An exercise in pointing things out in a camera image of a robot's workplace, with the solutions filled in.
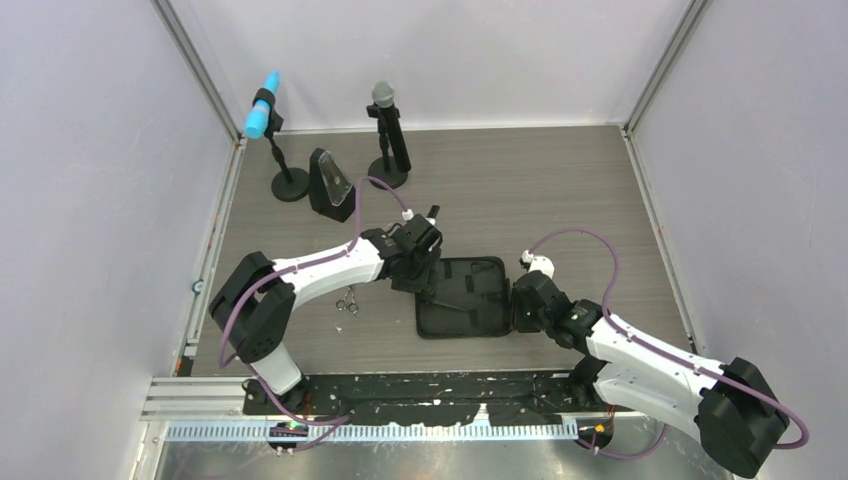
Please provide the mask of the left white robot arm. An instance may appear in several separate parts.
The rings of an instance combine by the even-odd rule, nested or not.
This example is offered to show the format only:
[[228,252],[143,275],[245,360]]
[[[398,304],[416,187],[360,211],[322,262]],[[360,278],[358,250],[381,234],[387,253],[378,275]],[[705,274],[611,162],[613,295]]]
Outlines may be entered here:
[[292,313],[332,291],[381,280],[390,280],[396,291],[426,292],[442,239],[430,212],[304,257],[271,260],[253,252],[227,278],[208,313],[224,344],[269,387],[270,403],[293,414],[305,405],[307,389],[283,343]]

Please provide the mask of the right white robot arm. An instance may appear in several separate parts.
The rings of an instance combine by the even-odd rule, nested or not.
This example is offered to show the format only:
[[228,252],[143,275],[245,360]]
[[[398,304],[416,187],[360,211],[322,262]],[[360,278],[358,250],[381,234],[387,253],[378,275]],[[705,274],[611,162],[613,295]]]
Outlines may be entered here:
[[696,440],[718,465],[753,478],[789,426],[761,371],[736,357],[722,363],[673,347],[599,304],[572,301],[540,271],[513,285],[521,333],[543,332],[582,359],[568,375],[574,403],[639,411]]

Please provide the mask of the black hair clip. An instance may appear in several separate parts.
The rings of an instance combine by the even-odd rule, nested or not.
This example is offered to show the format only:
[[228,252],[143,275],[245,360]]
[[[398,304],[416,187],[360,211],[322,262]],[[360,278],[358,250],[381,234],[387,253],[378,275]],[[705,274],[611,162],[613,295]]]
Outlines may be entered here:
[[454,304],[450,304],[450,303],[446,303],[446,302],[442,302],[442,301],[437,301],[437,300],[428,300],[424,303],[426,305],[431,305],[431,306],[434,306],[434,307],[441,307],[441,308],[450,309],[450,310],[453,310],[453,311],[466,312],[466,313],[474,310],[473,308],[467,308],[467,307],[464,307],[464,306],[454,305]]

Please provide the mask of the black zip tool case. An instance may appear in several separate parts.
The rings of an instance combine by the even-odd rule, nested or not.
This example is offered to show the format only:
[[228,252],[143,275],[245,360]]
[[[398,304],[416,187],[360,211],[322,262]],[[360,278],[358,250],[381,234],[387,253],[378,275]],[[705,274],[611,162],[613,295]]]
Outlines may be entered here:
[[[511,288],[496,256],[442,258],[432,295],[415,296],[415,326],[428,340],[501,337],[512,331]],[[426,305],[437,300],[467,308],[459,312]]]

